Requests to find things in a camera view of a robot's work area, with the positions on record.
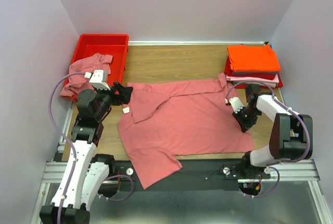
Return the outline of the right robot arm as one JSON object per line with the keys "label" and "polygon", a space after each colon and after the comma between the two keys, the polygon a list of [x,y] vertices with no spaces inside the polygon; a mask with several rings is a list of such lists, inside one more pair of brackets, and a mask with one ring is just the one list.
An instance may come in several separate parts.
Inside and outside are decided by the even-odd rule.
{"label": "right robot arm", "polygon": [[248,85],[245,93],[247,105],[238,97],[225,99],[241,131],[252,128],[262,114],[272,121],[273,127],[268,145],[246,152],[241,162],[230,169],[230,175],[252,179],[267,173],[272,165],[309,159],[313,150],[312,117],[295,112],[280,102],[273,91],[263,92],[258,84]]}

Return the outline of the salmon pink t-shirt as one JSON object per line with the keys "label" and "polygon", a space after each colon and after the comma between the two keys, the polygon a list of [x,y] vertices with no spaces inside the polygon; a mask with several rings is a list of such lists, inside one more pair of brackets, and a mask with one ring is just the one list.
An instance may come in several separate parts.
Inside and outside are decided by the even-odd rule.
{"label": "salmon pink t-shirt", "polygon": [[118,129],[144,189],[182,168],[178,155],[245,153],[252,137],[241,131],[226,96],[237,96],[226,76],[169,83],[134,83]]}

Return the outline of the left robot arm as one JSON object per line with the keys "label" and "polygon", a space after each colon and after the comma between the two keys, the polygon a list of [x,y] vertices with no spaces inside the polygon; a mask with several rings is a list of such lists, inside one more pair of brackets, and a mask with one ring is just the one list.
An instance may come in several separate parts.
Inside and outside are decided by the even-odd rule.
{"label": "left robot arm", "polygon": [[78,115],[71,131],[71,150],[59,188],[51,203],[42,206],[42,223],[89,223],[89,209],[102,183],[121,177],[112,155],[96,154],[103,120],[112,106],[128,104],[133,88],[115,82],[107,89],[81,91]]}

